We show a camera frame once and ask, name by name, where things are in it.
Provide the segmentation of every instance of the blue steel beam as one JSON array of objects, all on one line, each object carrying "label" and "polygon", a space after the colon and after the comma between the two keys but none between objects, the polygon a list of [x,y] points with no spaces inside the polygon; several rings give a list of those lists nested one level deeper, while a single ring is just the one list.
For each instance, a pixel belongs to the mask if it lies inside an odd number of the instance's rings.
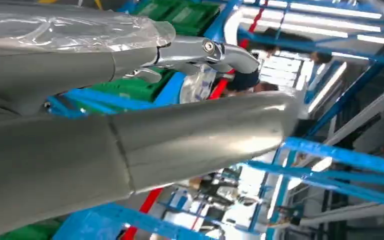
[{"label": "blue steel beam", "polygon": [[[274,153],[273,159],[271,160],[272,165],[277,161],[280,153],[281,153],[281,148],[278,147],[276,149],[276,152]],[[269,177],[269,174],[267,172],[265,172],[264,177],[262,178],[261,186],[260,186],[259,191],[258,191],[258,198],[259,199],[263,199],[266,192],[267,192],[266,182],[267,182],[268,177]],[[249,227],[248,227],[249,231],[254,231],[254,228],[256,227],[256,224],[257,224],[258,217],[260,215],[262,205],[263,205],[262,203],[257,203],[255,205],[254,213],[252,214],[251,222],[249,223]]]},{"label": "blue steel beam", "polygon": [[[292,163],[294,163],[296,155],[297,155],[297,152],[294,150],[289,152],[286,159],[285,167],[289,167],[290,165],[292,165]],[[277,199],[275,200],[275,203],[274,203],[275,206],[282,206],[285,195],[288,192],[288,184],[289,184],[289,179],[286,177],[283,177],[282,181],[280,182],[280,188],[279,188],[279,193],[277,195]],[[280,216],[279,212],[273,211],[273,215],[269,219],[269,222],[271,224],[276,223],[279,220],[279,216]],[[274,239],[274,235],[275,235],[275,229],[270,227],[267,228],[265,239],[272,240]]]},{"label": "blue steel beam", "polygon": [[53,240],[115,239],[124,224],[130,224],[149,233],[177,240],[213,240],[202,232],[160,220],[145,213],[115,203],[81,210],[71,214]]},{"label": "blue steel beam", "polygon": [[[273,174],[282,174],[285,177],[288,178],[299,178],[300,174],[296,174],[293,171],[287,170],[279,170],[274,168],[273,166],[269,164],[265,164],[258,161],[249,161],[248,164],[256,169],[262,170],[262,171],[268,171]],[[318,177],[315,174],[308,175],[305,178],[301,179],[304,183],[332,190],[338,193],[346,194],[346,195],[352,195],[361,199],[373,201],[376,203],[383,203],[384,204],[384,193],[365,189],[364,187],[360,186],[354,186],[348,183],[343,183],[337,180],[331,180],[328,178]]]},{"label": "blue steel beam", "polygon": [[84,98],[81,98],[81,97],[71,96],[71,94],[69,92],[67,92],[64,96],[66,96],[67,98],[69,98],[71,100],[75,100],[75,101],[81,102],[81,103],[83,103],[85,105],[88,105],[91,108],[93,108],[95,110],[98,110],[98,111],[100,111],[101,113],[104,113],[104,114],[116,114],[117,113],[116,111],[114,111],[110,107],[107,107],[105,105],[99,104],[96,101],[84,99]]},{"label": "blue steel beam", "polygon": [[384,64],[379,62],[372,64],[360,77],[336,100],[333,106],[321,116],[314,127],[312,127],[307,136],[313,136],[317,131],[336,116],[352,97],[358,93],[373,77],[375,77],[382,69]]},{"label": "blue steel beam", "polygon": [[306,179],[308,177],[315,177],[318,179],[335,178],[341,180],[349,180],[352,182],[364,182],[370,184],[384,185],[384,175],[372,173],[350,173],[344,171],[328,170],[323,172],[312,171],[306,167],[282,167],[279,165],[271,165],[267,163],[259,163],[261,168],[266,169],[268,172],[276,172],[278,174],[293,174],[299,179]]},{"label": "blue steel beam", "polygon": [[309,51],[309,52],[319,52],[319,53],[327,53],[327,54],[331,54],[332,52],[337,52],[342,54],[360,56],[360,57],[368,58],[370,60],[375,60],[379,63],[384,63],[384,56],[381,56],[381,55],[368,54],[368,53],[354,51],[354,50],[345,49],[345,48],[328,48],[328,47],[316,46],[315,43],[297,42],[297,41],[283,40],[283,39],[275,40],[273,37],[259,36],[259,35],[247,32],[243,28],[239,28],[238,33],[243,38],[247,38],[247,39],[250,39],[251,41],[262,43],[262,44],[272,44],[272,45],[277,45],[281,47],[295,48],[295,49],[300,49],[300,50]]},{"label": "blue steel beam", "polygon": [[213,224],[215,224],[217,226],[227,225],[227,226],[234,227],[235,229],[237,229],[237,230],[239,230],[241,232],[245,232],[245,233],[252,234],[252,235],[261,235],[261,232],[248,231],[247,229],[243,229],[241,227],[238,227],[238,226],[236,226],[236,224],[233,224],[233,223],[222,222],[222,221],[219,221],[219,220],[217,220],[215,218],[212,218],[212,217],[209,217],[209,216],[200,215],[199,213],[196,213],[196,212],[191,212],[191,211],[188,211],[188,210],[183,210],[183,209],[175,208],[175,207],[172,207],[172,206],[170,206],[170,205],[168,205],[166,203],[163,203],[163,202],[158,202],[158,204],[164,206],[167,209],[171,209],[171,210],[174,210],[174,211],[177,211],[177,212],[189,214],[189,215],[195,216],[197,218],[201,218],[201,219],[207,220],[207,221],[209,221],[209,222],[211,222],[211,223],[213,223]]},{"label": "blue steel beam", "polygon": [[319,93],[322,88],[325,86],[325,84],[331,79],[332,75],[338,70],[338,68],[341,66],[342,62],[339,61],[334,61],[332,64],[329,66],[329,69],[324,73],[324,75],[321,77],[320,81],[315,85],[313,90],[308,90],[305,92],[305,97],[304,97],[304,103],[305,104],[310,104],[311,101],[314,99],[316,96],[316,93]]},{"label": "blue steel beam", "polygon": [[331,157],[339,163],[384,173],[384,158],[378,156],[323,145],[296,137],[288,137],[282,148],[302,151],[319,157]]},{"label": "blue steel beam", "polygon": [[380,31],[361,31],[361,32],[353,32],[352,34],[348,34],[347,38],[343,37],[329,37],[329,38],[324,38],[321,40],[317,40],[314,43],[321,44],[321,43],[330,43],[334,41],[346,41],[349,39],[356,39],[358,35],[366,35],[366,36],[376,36],[376,35],[382,35],[384,34],[384,28],[382,28]]},{"label": "blue steel beam", "polygon": [[204,37],[209,38],[215,42],[223,43],[225,41],[224,36],[224,24],[231,13],[235,10],[236,7],[242,5],[243,0],[229,0],[224,6],[220,14],[215,18],[209,28],[205,31]]},{"label": "blue steel beam", "polygon": [[126,108],[126,109],[135,109],[135,110],[145,110],[145,109],[152,109],[156,107],[162,107],[157,106],[156,104],[146,102],[146,101],[138,101],[129,99],[127,97],[121,97],[117,95],[112,95],[92,89],[72,89],[67,92],[68,95],[71,98],[81,98],[85,100],[91,100],[91,101],[98,101],[107,105],[116,106],[119,108]]}]

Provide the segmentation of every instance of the clear plastic wrap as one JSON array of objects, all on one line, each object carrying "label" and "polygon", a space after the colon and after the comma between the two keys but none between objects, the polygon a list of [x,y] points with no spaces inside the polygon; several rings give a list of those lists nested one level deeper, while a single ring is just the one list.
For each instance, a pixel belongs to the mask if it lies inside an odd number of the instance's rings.
[{"label": "clear plastic wrap", "polygon": [[42,52],[120,52],[164,46],[168,22],[66,5],[0,2],[0,48]]},{"label": "clear plastic wrap", "polygon": [[200,72],[186,76],[180,90],[181,104],[195,103],[207,99],[211,93],[211,85],[216,78],[216,71],[208,65],[201,65]]}]

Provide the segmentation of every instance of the gray plastic part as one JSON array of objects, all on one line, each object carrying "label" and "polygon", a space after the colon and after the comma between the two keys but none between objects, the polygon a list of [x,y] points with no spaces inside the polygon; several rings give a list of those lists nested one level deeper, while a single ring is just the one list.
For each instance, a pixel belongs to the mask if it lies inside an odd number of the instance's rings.
[{"label": "gray plastic part", "polygon": [[264,92],[81,119],[0,121],[0,234],[278,147],[296,98]]},{"label": "gray plastic part", "polygon": [[0,122],[0,234],[128,197],[126,169],[108,119]]},{"label": "gray plastic part", "polygon": [[153,61],[157,55],[156,48],[114,53],[20,51],[2,55],[2,51],[10,52],[0,49],[0,99],[21,115],[37,114],[48,96],[111,81]]},{"label": "gray plastic part", "polygon": [[293,131],[298,101],[281,92],[112,116],[137,191],[260,156]]}]

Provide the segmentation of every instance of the fluorescent light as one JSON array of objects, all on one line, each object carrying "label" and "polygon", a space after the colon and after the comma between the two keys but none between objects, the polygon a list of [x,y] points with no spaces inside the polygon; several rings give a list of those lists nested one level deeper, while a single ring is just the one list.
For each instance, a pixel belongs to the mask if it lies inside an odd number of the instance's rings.
[{"label": "fluorescent light", "polygon": [[296,177],[291,177],[287,184],[287,189],[292,190],[302,183],[302,180]]},{"label": "fluorescent light", "polygon": [[321,172],[321,171],[327,169],[328,167],[330,167],[331,165],[332,165],[332,158],[331,157],[325,157],[325,158],[323,158],[323,160],[316,163],[311,168],[311,170],[314,172]]},{"label": "fluorescent light", "polygon": [[356,55],[345,54],[345,53],[340,53],[340,52],[335,52],[335,51],[332,52],[332,56],[345,57],[345,58],[353,58],[353,59],[369,60],[368,57],[364,57],[364,56],[356,56]]},{"label": "fluorescent light", "polygon": [[320,65],[315,74],[317,74],[317,75],[321,74],[323,69],[325,69],[325,67],[326,67],[326,64],[324,64],[324,63],[322,65]]},{"label": "fluorescent light", "polygon": [[340,8],[333,8],[333,7],[326,7],[326,6],[316,6],[316,5],[309,5],[309,4],[302,4],[302,3],[292,3],[290,6],[293,9],[301,9],[301,10],[314,11],[319,13],[346,15],[346,16],[353,16],[353,17],[362,17],[362,18],[369,18],[369,19],[380,19],[382,17],[382,14],[380,13],[347,10],[347,9],[340,9]]},{"label": "fluorescent light", "polygon": [[[316,163],[312,168],[311,170],[314,171],[314,172],[321,172],[325,169],[327,169],[328,167],[330,167],[332,165],[332,158],[331,157],[325,157],[323,160],[319,161],[318,163]],[[299,179],[299,178],[291,178],[288,185],[287,185],[287,189],[288,190],[292,190],[294,189],[296,186],[300,185],[302,183],[302,180]]]},{"label": "fluorescent light", "polygon": [[367,36],[367,35],[357,35],[357,39],[361,41],[366,42],[372,42],[377,44],[384,44],[384,38],[383,37],[377,37],[377,36]]},{"label": "fluorescent light", "polygon": [[276,206],[276,200],[278,199],[279,190],[281,189],[281,183],[283,179],[284,179],[283,175],[280,175],[279,178],[277,179],[276,186],[274,187],[274,191],[273,191],[273,196],[271,197],[270,208],[267,211],[267,219],[271,219],[273,216],[273,212],[275,211],[275,206]]},{"label": "fluorescent light", "polygon": [[[265,0],[260,0],[260,5],[264,4]],[[285,8],[288,3],[285,1],[275,1],[275,0],[270,0],[268,1],[269,6],[274,6],[274,7],[283,7]]]},{"label": "fluorescent light", "polygon": [[336,72],[333,74],[333,76],[330,78],[330,80],[326,83],[326,85],[323,87],[323,89],[318,93],[317,97],[312,101],[310,106],[308,107],[308,112],[311,113],[314,108],[320,103],[320,101],[323,99],[323,97],[328,93],[329,89],[337,82],[339,77],[342,75],[342,73],[347,68],[347,63],[344,62],[342,65],[336,70]]},{"label": "fluorescent light", "polygon": [[[252,18],[254,18],[258,14],[258,9],[256,9],[255,7],[242,7],[241,9],[244,15],[252,16]],[[284,13],[280,11],[269,10],[269,9],[266,9],[264,11],[265,19],[281,20],[283,16],[284,16]],[[371,26],[371,25],[357,24],[357,23],[352,23],[347,21],[331,20],[331,19],[321,18],[317,16],[305,16],[305,15],[296,14],[296,13],[287,13],[284,17],[284,20],[286,22],[310,23],[310,24],[325,25],[325,26],[336,27],[336,28],[355,29],[355,30],[378,32],[378,33],[381,32],[380,26]]]},{"label": "fluorescent light", "polygon": [[[252,24],[253,22],[254,20],[249,18],[242,19],[242,23]],[[272,27],[272,28],[279,28],[281,25],[278,22],[263,21],[263,20],[259,20],[257,24],[261,26]],[[287,24],[287,23],[282,24],[282,29],[299,31],[304,33],[321,34],[321,35],[327,35],[327,36],[339,37],[339,38],[345,38],[345,39],[348,38],[348,33],[343,31],[334,31],[334,30],[327,30],[327,29],[309,27],[309,26],[300,26],[300,25]]]},{"label": "fluorescent light", "polygon": [[237,10],[233,15],[231,15],[223,27],[224,32],[224,41],[227,44],[238,45],[238,28],[241,24],[241,19],[243,17],[242,9]]}]

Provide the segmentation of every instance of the bolt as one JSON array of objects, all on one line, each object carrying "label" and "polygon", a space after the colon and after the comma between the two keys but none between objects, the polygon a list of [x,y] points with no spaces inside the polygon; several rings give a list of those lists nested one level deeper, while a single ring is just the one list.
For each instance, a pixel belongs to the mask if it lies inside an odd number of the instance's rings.
[{"label": "bolt", "polygon": [[205,40],[202,44],[204,51],[212,54],[214,52],[214,43],[210,40]]}]

